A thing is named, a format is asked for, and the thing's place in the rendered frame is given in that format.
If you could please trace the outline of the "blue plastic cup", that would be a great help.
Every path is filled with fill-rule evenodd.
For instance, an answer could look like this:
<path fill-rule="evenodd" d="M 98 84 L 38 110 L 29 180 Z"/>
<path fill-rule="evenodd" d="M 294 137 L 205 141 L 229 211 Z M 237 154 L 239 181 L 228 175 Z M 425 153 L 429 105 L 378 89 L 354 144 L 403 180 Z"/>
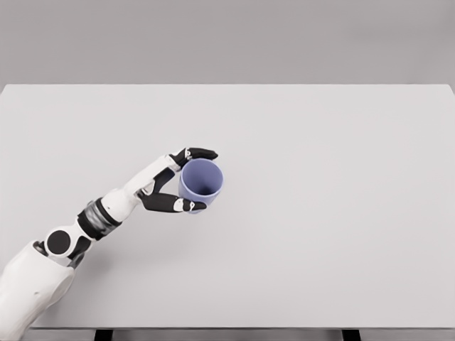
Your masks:
<path fill-rule="evenodd" d="M 223 183 L 223 172 L 214 161 L 197 158 L 189 161 L 182 168 L 178 195 L 209 206 L 221 192 Z"/>

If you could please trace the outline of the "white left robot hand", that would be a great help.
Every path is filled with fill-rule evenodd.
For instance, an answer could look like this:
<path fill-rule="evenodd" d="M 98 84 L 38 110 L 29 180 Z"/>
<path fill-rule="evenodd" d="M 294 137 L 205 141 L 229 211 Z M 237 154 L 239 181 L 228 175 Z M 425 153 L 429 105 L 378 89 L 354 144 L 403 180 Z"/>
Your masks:
<path fill-rule="evenodd" d="M 137 173 L 125 186 L 134 197 L 139 198 L 144 208 L 153 212 L 198 212 L 205 210 L 204 202 L 195 202 L 177 195 L 161 193 L 183 167 L 195 159 L 215 160 L 218 154 L 210 149 L 185 147 L 182 150 L 158 157 L 152 164 Z"/>

